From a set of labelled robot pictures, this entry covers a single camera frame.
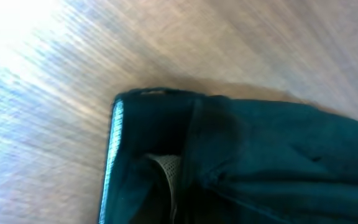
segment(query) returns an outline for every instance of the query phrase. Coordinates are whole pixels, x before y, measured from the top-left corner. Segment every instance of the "garment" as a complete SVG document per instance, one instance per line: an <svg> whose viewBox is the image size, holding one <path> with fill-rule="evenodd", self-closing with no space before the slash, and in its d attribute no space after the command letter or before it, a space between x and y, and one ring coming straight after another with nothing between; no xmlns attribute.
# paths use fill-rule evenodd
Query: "garment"
<svg viewBox="0 0 358 224"><path fill-rule="evenodd" d="M358 223L358 121L164 88L114 107L100 223L133 223L153 189L169 197L146 154L181 157L175 223Z"/></svg>

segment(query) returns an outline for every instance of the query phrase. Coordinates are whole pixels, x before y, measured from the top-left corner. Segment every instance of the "wooden table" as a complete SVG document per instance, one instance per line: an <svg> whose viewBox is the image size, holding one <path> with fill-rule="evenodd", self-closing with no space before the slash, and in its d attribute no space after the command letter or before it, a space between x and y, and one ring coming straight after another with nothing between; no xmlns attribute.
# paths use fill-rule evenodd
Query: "wooden table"
<svg viewBox="0 0 358 224"><path fill-rule="evenodd" d="M147 86L358 119L358 1L0 0L0 223L94 223L111 102Z"/></svg>

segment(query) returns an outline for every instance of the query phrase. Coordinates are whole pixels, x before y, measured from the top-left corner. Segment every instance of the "wood grain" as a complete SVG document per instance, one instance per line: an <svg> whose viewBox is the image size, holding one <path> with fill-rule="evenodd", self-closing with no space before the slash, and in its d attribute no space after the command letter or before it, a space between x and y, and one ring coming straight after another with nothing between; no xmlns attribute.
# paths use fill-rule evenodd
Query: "wood grain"
<svg viewBox="0 0 358 224"><path fill-rule="evenodd" d="M0 223L94 223L130 88L300 99L358 119L358 1L0 1Z"/></svg>

